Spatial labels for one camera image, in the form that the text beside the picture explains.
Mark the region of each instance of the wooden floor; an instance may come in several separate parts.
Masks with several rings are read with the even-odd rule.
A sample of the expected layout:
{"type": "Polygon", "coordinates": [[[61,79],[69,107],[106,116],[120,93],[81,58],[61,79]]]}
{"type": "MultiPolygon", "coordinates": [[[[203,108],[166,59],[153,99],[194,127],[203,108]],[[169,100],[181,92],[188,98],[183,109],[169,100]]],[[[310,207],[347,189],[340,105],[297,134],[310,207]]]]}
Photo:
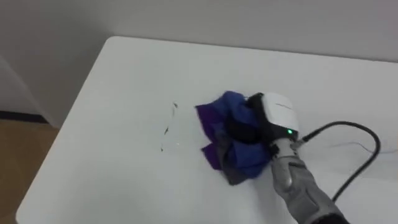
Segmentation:
{"type": "Polygon", "coordinates": [[[0,120],[0,224],[16,223],[15,212],[57,134],[49,124],[0,120]]]}

